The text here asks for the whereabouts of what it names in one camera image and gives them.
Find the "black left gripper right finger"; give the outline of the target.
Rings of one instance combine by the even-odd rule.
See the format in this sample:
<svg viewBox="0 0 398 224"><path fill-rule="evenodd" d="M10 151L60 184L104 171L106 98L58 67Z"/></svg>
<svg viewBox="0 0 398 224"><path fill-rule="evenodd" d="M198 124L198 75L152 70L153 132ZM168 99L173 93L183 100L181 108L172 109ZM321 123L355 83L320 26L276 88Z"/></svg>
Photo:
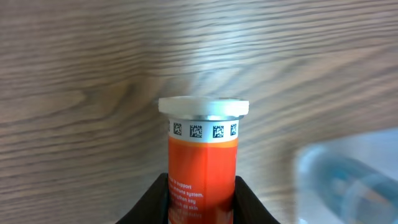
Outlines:
<svg viewBox="0 0 398 224"><path fill-rule="evenodd" d="M235 181L233 224L280 224L240 176Z"/></svg>

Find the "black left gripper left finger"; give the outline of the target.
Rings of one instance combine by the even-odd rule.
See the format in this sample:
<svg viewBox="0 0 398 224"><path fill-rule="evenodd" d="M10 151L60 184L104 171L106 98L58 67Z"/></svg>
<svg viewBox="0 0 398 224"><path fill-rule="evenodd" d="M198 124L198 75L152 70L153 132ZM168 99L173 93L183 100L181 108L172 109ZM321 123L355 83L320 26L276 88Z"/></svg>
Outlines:
<svg viewBox="0 0 398 224"><path fill-rule="evenodd" d="M168 224L168 174L161 173L116 224Z"/></svg>

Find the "orange tablet tube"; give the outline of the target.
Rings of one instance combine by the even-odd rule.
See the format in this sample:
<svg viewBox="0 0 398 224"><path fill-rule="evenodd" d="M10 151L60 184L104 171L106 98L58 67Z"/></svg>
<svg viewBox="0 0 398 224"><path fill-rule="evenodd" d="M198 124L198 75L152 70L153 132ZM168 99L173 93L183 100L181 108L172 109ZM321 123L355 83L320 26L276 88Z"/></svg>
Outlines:
<svg viewBox="0 0 398 224"><path fill-rule="evenodd" d="M168 118L169 223L233 222L239 121L249 102L237 98L159 99Z"/></svg>

